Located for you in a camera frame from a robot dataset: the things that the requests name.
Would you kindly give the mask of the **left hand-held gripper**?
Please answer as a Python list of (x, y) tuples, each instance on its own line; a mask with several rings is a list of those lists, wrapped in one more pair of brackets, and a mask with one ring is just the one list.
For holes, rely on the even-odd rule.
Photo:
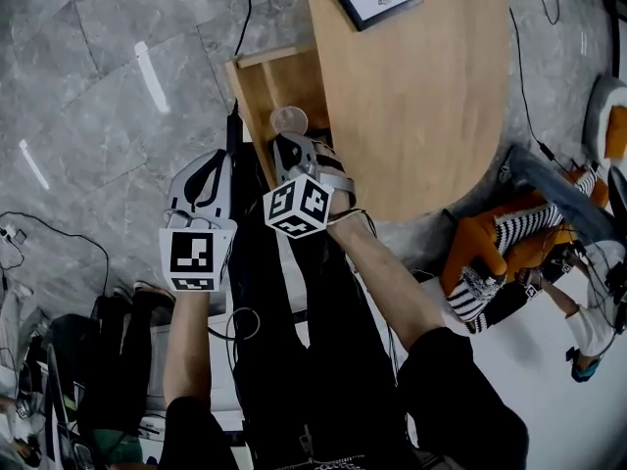
[(174, 292), (220, 289), (237, 230), (234, 220), (223, 219), (231, 212), (231, 172), (230, 155), (215, 150), (191, 162), (170, 184), (172, 211), (159, 241), (162, 271)]

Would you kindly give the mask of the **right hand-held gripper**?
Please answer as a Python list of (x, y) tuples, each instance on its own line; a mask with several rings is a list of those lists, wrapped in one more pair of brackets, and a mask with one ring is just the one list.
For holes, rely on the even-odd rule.
[(354, 199), (353, 180), (319, 169), (304, 172), (294, 167), (314, 168), (317, 164), (314, 141), (308, 136), (280, 133), (271, 148), (280, 185), (264, 195), (265, 225), (291, 239), (325, 230), (333, 194), (341, 191)]

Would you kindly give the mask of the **clear round disc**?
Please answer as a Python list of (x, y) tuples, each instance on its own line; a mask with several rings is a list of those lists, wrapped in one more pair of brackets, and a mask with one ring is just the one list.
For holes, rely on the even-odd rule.
[(305, 112), (295, 106), (279, 107), (270, 114), (270, 125), (276, 133), (294, 132), (305, 135), (309, 119)]

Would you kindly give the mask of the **wooden drawer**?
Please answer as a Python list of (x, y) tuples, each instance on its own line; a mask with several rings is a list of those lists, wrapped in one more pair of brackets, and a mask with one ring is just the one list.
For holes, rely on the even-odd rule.
[(270, 115), (295, 106), (308, 117), (309, 130), (329, 132), (319, 57), (313, 42), (238, 56), (225, 65), (231, 91), (239, 103), (268, 186), (277, 186), (270, 142), (275, 131)]

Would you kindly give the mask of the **person's right forearm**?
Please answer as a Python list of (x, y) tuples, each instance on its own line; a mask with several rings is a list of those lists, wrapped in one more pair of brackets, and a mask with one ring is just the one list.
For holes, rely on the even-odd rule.
[(360, 212), (338, 214), (327, 232), (351, 260), (379, 312), (406, 350), (424, 334), (445, 326), (441, 310), (375, 237)]

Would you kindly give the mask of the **person's left forearm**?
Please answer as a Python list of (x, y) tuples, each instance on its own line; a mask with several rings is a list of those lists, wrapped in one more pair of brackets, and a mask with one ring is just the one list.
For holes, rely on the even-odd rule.
[(208, 293), (185, 292), (176, 297), (164, 371), (166, 405), (181, 398), (210, 404), (209, 309)]

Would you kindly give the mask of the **wooden coffee table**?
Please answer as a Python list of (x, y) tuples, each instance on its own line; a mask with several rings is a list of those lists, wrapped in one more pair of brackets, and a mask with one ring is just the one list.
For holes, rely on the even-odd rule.
[(357, 30), (309, 0), (334, 147), (358, 204), (405, 222), (487, 172), (505, 116), (507, 0), (419, 0)]

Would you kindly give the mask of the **person's right hand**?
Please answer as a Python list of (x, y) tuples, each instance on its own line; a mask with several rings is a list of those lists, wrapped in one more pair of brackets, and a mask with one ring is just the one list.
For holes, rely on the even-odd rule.
[(322, 142), (314, 142), (316, 180), (332, 189), (329, 217), (332, 220), (347, 215), (357, 202), (355, 182), (346, 173), (339, 157)]

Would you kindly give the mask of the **white cabinet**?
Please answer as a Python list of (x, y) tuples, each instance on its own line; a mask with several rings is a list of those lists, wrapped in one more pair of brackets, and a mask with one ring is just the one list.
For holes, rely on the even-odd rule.
[[(164, 394), (164, 372), (169, 342), (169, 325), (151, 329), (152, 358), (147, 393), (147, 411), (165, 414), (167, 403)], [(229, 366), (232, 344), (209, 334), (212, 374), (212, 414), (224, 432), (243, 430), (243, 413), (236, 396)]]

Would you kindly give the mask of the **patterned knit cushion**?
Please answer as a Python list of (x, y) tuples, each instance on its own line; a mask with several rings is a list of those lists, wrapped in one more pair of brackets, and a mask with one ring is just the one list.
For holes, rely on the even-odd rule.
[(484, 272), (465, 266), (461, 272), (461, 289), (459, 297), (470, 297), (478, 303), (488, 303), (505, 285), (504, 275), (493, 275), (490, 271)]

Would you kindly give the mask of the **person's black jacket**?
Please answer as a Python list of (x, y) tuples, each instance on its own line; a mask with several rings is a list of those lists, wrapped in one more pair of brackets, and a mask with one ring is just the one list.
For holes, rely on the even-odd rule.
[(327, 228), (291, 244), (308, 298), (302, 341), (251, 144), (236, 153), (233, 192), (233, 378), (254, 470), (422, 470), (422, 453), (461, 470), (526, 469), (527, 427), (470, 340), (445, 324), (406, 350)]

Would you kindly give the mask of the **white round chair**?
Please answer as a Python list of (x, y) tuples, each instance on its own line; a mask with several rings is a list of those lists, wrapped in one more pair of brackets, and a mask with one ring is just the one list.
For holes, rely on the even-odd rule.
[(614, 106), (627, 108), (627, 84), (614, 76), (600, 75), (588, 101), (582, 141), (588, 157), (604, 168), (622, 161), (622, 158), (604, 156), (610, 112)]

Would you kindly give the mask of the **orange cushion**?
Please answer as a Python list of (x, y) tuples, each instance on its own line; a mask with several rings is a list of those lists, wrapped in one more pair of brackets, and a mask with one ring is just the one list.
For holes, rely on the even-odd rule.
[(611, 108), (605, 139), (604, 157), (621, 160), (627, 152), (627, 107)]

